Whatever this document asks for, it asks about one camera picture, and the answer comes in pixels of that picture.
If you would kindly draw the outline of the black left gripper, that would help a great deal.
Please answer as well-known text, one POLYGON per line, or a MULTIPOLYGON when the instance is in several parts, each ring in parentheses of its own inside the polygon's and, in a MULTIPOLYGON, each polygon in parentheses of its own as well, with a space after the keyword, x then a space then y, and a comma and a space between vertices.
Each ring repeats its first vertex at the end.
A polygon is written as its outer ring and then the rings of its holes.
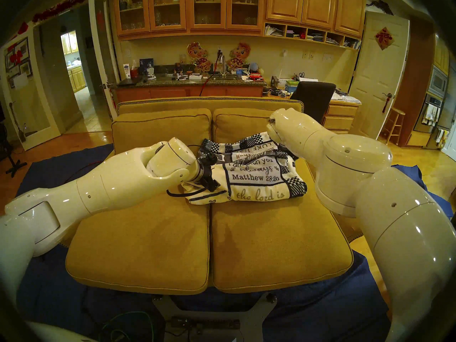
POLYGON ((218 159, 199 159, 199 185, 210 192, 215 192, 220 187, 220 183, 213 179, 212 174, 212 166, 216 165, 217 161, 218 159))

